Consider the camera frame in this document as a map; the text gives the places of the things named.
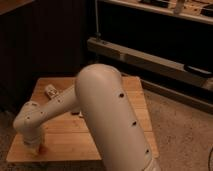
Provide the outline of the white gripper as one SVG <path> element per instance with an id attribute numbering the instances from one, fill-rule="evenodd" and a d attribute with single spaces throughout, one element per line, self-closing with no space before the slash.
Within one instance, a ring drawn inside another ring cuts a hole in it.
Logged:
<path id="1" fill-rule="evenodd" d="M 35 140 L 23 140 L 23 144 L 26 149 L 33 155 L 38 155 L 41 151 L 42 146 L 44 145 L 45 140 L 43 138 Z"/>

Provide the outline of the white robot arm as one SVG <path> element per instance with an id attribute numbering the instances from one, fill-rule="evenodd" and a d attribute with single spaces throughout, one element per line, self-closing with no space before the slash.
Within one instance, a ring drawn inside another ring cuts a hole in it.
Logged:
<path id="1" fill-rule="evenodd" d="M 46 104 L 26 102 L 13 127 L 25 146 L 36 148 L 44 139 L 43 123 L 65 112 L 83 115 L 107 171 L 161 171 L 116 68 L 84 67 L 72 86 Z"/>

